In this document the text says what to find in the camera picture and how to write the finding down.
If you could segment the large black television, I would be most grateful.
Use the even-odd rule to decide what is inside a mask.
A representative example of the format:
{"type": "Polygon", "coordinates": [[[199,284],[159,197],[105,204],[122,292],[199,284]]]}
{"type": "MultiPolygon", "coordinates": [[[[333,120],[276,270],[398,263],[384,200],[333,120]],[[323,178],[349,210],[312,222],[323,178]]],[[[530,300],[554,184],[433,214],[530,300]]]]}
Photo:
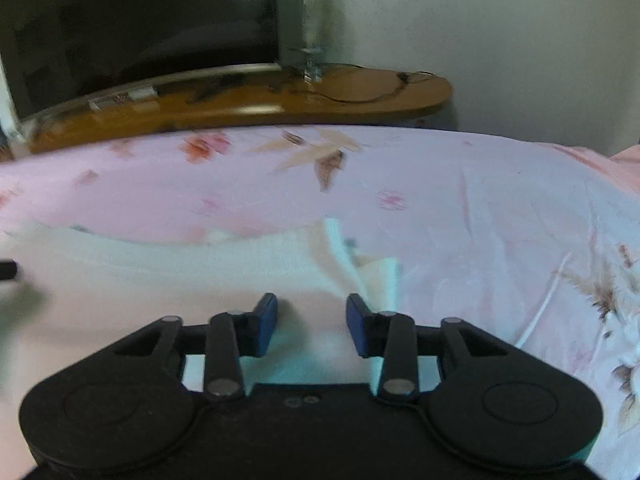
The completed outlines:
{"type": "Polygon", "coordinates": [[[21,120],[125,84],[279,58],[277,0],[1,0],[21,120]]]}

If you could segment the silver set-top box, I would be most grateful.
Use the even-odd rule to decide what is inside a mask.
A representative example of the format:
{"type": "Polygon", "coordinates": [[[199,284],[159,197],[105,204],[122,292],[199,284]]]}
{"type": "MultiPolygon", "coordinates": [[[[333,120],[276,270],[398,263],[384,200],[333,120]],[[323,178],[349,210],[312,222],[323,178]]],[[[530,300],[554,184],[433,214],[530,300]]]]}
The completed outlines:
{"type": "Polygon", "coordinates": [[[157,97],[157,91],[153,86],[134,88],[123,92],[112,93],[109,96],[101,96],[92,99],[88,105],[90,110],[102,112],[114,106],[127,105],[133,102],[145,101],[157,97]]]}

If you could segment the curved wooden tv console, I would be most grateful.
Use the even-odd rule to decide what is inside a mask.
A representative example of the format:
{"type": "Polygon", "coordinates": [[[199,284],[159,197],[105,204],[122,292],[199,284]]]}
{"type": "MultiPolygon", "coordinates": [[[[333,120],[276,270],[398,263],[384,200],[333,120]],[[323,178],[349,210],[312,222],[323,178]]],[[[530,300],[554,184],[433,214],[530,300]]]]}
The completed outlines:
{"type": "Polygon", "coordinates": [[[3,160],[82,144],[181,130],[246,126],[375,125],[433,116],[454,87],[427,72],[331,65],[316,90],[299,90],[290,70],[164,84],[157,97],[102,112],[81,105],[11,132],[3,160]]]}

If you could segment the clear glass table lamp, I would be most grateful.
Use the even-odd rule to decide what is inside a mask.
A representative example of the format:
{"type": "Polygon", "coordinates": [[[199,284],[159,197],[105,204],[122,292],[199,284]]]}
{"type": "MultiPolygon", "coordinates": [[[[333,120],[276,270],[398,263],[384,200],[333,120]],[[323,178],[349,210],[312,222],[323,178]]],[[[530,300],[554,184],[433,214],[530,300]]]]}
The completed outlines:
{"type": "Polygon", "coordinates": [[[322,81],[330,42],[334,0],[281,0],[281,62],[299,90],[311,93],[322,81]]]}

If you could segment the white knit sweater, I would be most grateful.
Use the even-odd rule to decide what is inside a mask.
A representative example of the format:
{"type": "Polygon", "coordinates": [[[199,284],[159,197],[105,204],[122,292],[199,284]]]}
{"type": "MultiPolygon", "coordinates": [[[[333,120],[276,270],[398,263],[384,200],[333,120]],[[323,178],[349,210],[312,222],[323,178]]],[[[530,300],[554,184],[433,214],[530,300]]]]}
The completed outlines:
{"type": "Polygon", "coordinates": [[[32,224],[6,231],[3,257],[21,278],[1,289],[1,393],[20,400],[36,382],[162,316],[188,324],[279,300],[268,354],[246,380],[367,382],[345,322],[351,294],[397,307],[398,264],[358,252],[334,219],[258,237],[217,234],[195,245],[134,243],[32,224]]]}

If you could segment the pink floral bed sheet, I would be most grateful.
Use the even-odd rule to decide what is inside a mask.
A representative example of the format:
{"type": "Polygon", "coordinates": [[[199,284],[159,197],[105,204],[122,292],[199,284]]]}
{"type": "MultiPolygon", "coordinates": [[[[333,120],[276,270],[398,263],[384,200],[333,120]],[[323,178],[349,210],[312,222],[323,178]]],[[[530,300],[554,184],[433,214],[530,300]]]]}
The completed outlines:
{"type": "MultiPolygon", "coordinates": [[[[258,237],[334,219],[398,264],[397,307],[456,316],[585,382],[589,465],[639,474],[639,159],[404,128],[213,130],[30,156],[1,169],[1,236],[32,224],[134,243],[258,237]]],[[[1,393],[1,474],[34,461],[1,393]]]]}

